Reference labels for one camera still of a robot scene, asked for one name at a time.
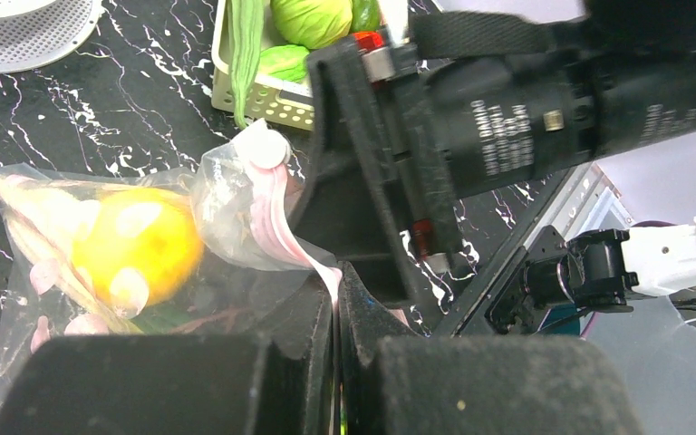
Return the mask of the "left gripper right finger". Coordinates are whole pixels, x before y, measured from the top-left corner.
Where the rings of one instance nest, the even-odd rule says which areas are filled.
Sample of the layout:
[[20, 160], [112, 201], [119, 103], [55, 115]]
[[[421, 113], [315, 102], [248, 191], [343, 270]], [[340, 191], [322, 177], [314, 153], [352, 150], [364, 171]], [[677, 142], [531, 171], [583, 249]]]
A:
[[567, 336], [426, 338], [341, 266], [340, 335], [351, 434], [640, 434], [606, 356]]

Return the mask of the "clear pink zip top bag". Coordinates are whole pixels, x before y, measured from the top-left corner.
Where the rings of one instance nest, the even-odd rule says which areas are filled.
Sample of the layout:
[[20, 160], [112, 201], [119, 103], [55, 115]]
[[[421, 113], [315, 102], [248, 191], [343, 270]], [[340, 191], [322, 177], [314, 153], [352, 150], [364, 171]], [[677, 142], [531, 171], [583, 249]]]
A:
[[302, 185], [289, 140], [264, 120], [206, 151], [195, 169], [141, 178], [0, 167], [14, 255], [0, 328], [0, 405], [38, 348], [86, 334], [241, 328], [317, 274], [332, 254], [295, 236]]

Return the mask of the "yellow toy lemon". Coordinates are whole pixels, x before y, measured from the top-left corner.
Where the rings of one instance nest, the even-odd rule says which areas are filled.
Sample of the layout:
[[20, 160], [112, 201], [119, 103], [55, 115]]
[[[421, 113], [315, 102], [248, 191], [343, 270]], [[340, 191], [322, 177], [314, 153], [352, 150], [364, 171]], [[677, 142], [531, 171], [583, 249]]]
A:
[[111, 308], [140, 312], [171, 299], [203, 257], [185, 195], [161, 188], [114, 192], [100, 201], [85, 236], [74, 239], [72, 265]]

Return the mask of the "green toy cabbage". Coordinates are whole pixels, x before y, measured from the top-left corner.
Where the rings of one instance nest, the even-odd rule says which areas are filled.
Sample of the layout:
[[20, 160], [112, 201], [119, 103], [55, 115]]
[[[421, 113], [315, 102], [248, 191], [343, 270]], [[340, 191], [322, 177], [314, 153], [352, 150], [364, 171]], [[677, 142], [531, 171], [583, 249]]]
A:
[[345, 37], [353, 20], [352, 2], [346, 0], [276, 0], [269, 6], [284, 39], [309, 50]]

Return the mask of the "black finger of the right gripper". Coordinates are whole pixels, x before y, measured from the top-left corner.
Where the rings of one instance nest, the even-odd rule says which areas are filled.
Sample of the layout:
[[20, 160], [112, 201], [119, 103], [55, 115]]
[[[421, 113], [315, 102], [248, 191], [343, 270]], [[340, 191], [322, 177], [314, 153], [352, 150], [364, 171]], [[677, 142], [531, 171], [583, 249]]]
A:
[[293, 232], [357, 270], [391, 306], [421, 304], [419, 268], [449, 270], [456, 202], [413, 43], [346, 37], [306, 61], [314, 107]]

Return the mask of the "toy celery stalk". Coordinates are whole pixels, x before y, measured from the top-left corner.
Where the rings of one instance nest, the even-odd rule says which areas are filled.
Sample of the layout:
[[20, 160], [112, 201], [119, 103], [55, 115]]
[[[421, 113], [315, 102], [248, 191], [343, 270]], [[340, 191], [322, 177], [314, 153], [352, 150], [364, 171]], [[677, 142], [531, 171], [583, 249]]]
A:
[[31, 266], [29, 281], [38, 294], [56, 287], [87, 312], [99, 315], [113, 332], [141, 332], [101, 303], [92, 280], [73, 267], [74, 239], [89, 233], [101, 209], [98, 200], [79, 200], [43, 180], [13, 174], [0, 175], [0, 203], [13, 248]]

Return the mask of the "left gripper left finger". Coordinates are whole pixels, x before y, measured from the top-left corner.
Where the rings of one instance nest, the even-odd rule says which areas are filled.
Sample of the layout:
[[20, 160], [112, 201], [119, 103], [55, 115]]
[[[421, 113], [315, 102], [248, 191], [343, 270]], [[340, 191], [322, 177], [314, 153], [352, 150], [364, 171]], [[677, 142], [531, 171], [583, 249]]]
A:
[[243, 333], [52, 339], [0, 434], [325, 434], [332, 356], [332, 302], [310, 276]]

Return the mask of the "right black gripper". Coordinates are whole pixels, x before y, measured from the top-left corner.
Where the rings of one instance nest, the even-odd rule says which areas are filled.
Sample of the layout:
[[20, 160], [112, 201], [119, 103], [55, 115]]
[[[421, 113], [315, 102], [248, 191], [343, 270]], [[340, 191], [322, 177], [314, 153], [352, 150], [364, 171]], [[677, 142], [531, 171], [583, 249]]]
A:
[[696, 132], [696, 1], [586, 1], [551, 23], [380, 8], [396, 59], [443, 61], [386, 86], [386, 181], [408, 198], [468, 197]]

